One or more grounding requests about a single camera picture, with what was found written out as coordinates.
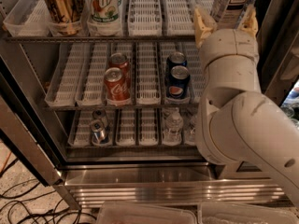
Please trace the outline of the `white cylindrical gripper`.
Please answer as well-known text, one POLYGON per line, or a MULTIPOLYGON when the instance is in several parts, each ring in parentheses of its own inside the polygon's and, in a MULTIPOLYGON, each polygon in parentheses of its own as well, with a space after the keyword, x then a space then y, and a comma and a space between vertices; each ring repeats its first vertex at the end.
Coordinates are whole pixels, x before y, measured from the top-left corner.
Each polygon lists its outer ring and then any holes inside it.
POLYGON ((254 37, 258 33, 254 5, 247 6, 238 30, 216 31, 217 23, 200 5, 194 8, 193 25, 195 45, 199 48, 200 63, 204 68, 224 56, 244 56, 254 63, 259 61, 258 43, 254 37))

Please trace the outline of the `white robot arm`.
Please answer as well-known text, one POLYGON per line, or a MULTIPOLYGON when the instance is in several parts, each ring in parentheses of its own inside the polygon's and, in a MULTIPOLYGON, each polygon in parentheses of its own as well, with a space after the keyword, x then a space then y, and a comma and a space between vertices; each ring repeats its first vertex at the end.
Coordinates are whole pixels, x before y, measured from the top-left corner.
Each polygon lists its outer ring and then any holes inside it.
POLYGON ((195 128, 199 152, 218 165, 257 166, 299 206, 299 131, 261 92, 255 7, 235 29, 220 29, 200 5, 193 19, 206 80, 195 128))

